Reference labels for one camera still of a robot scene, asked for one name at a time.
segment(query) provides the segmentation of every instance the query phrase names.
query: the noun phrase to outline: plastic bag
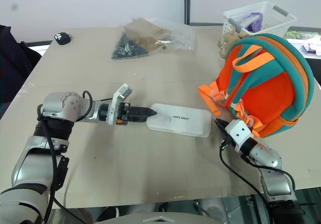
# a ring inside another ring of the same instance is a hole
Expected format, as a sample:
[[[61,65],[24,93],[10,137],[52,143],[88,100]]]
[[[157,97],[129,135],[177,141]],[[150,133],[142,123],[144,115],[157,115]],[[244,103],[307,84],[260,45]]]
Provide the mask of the plastic bag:
[[[191,26],[138,18],[123,27],[112,59],[146,56],[157,51],[192,50],[195,33]]]

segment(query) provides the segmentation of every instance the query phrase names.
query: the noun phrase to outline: backpack handle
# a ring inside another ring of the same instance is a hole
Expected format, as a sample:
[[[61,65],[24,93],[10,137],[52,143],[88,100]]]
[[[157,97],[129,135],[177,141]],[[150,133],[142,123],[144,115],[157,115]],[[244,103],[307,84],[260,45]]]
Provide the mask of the backpack handle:
[[[260,66],[263,66],[265,63],[271,61],[274,59],[273,55],[271,55],[268,52],[264,52],[248,62],[242,64],[242,65],[236,65],[240,60],[250,56],[253,53],[259,53],[263,48],[258,45],[252,45],[250,46],[246,52],[243,54],[243,56],[238,57],[232,61],[233,68],[238,72],[250,72],[255,70],[256,68],[259,68]]]

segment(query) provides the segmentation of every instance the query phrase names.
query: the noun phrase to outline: purple object in basket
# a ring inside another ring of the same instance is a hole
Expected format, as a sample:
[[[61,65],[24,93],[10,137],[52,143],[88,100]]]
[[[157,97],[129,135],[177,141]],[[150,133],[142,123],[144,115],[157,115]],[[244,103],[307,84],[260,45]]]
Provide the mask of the purple object in basket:
[[[256,16],[256,15],[259,15],[259,19],[256,19],[252,24],[250,24],[246,29],[249,31],[249,32],[259,32],[261,31],[261,28],[262,28],[262,20],[263,20],[263,13],[261,12],[254,12],[254,13],[251,13],[248,17],[253,17],[253,16]]]

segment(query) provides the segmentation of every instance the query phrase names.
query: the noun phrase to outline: table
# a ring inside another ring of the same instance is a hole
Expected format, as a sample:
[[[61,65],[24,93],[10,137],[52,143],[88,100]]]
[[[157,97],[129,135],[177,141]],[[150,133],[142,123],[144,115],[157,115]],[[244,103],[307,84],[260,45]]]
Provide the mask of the table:
[[[101,99],[126,82],[133,88],[127,99],[132,105],[207,109],[197,89],[210,83],[224,64],[216,46],[222,27],[197,27],[194,51],[112,60],[120,30],[67,29],[71,43],[51,44],[0,121],[0,190],[11,187],[11,171],[37,123],[37,105],[50,92],[86,89]],[[311,105],[297,125],[261,141],[281,154],[298,188],[321,185],[320,103],[315,86]],[[76,123],[66,153],[69,171],[56,197],[74,208],[253,193],[221,164],[222,137],[213,120],[208,138],[152,131],[144,123]],[[232,149],[224,158],[260,188],[258,171]]]

